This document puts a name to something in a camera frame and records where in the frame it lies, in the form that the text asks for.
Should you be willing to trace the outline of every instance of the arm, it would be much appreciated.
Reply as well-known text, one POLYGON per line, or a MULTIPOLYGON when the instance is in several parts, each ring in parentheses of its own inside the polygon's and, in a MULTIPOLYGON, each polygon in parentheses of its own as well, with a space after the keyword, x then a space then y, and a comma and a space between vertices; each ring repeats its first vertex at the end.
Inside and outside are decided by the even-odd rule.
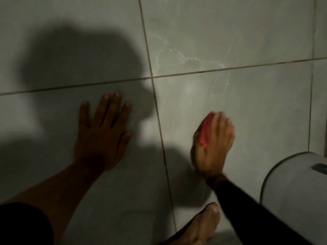
POLYGON ((214 116, 206 149, 199 144, 197 134, 194 137, 196 167, 215 191, 226 217, 244 245, 310 244, 223 175, 225 159, 235 139, 231 119, 227 119, 224 113, 214 116))
POLYGON ((41 210, 50 221, 54 240, 59 240, 88 189, 103 171, 112 169, 124 156, 132 135, 131 131, 124 132, 130 103, 123 106, 117 117, 120 99, 120 93, 111 99, 104 95, 92 122, 89 104, 83 102, 74 163, 4 204, 20 202, 41 210))

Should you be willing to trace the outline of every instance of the red cloth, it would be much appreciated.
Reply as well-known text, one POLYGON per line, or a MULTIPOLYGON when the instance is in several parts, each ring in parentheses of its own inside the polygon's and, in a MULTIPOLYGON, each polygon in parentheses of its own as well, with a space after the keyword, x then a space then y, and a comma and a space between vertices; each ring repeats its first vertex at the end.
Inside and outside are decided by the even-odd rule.
POLYGON ((215 112, 210 112, 202 121, 202 128, 199 135, 199 143, 202 148, 206 149, 210 143, 211 123, 215 112))

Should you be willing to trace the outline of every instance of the forearm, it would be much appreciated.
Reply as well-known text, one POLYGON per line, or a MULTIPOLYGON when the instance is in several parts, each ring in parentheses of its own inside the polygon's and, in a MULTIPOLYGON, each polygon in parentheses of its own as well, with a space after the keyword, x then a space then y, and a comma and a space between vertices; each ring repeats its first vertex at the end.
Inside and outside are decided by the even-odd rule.
POLYGON ((221 208, 244 245, 310 244, 226 177, 220 176, 208 183, 215 190, 221 208))
POLYGON ((50 220, 57 241, 79 202, 102 171, 103 163, 98 158, 74 163, 5 203, 22 202, 42 210, 50 220))

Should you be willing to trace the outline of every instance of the bare foot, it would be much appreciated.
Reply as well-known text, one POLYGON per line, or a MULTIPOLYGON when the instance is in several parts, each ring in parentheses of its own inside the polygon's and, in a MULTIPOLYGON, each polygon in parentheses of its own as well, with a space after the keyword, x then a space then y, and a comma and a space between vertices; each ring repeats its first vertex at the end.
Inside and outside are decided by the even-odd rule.
POLYGON ((191 221, 185 233, 169 245, 202 245, 206 244, 215 234, 220 220, 219 208, 216 203, 208 204, 191 221))

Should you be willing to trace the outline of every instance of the hand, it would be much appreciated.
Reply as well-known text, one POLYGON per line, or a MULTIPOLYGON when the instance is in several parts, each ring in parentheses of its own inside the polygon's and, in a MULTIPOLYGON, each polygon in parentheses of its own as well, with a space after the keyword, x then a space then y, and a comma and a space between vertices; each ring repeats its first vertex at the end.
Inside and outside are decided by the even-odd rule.
POLYGON ((120 92, 113 97, 104 94, 92 122, 89 119, 89 103, 82 102, 74 162, 90 159, 93 163, 104 164, 103 170, 110 170, 123 158, 132 136, 131 131, 124 132, 131 103, 126 102, 119 112, 120 101, 120 92))
POLYGON ((211 123, 211 135, 208 148, 198 142, 198 133, 194 136, 195 163, 205 177, 222 173, 227 153, 235 140, 235 127, 224 112, 216 113, 211 123))

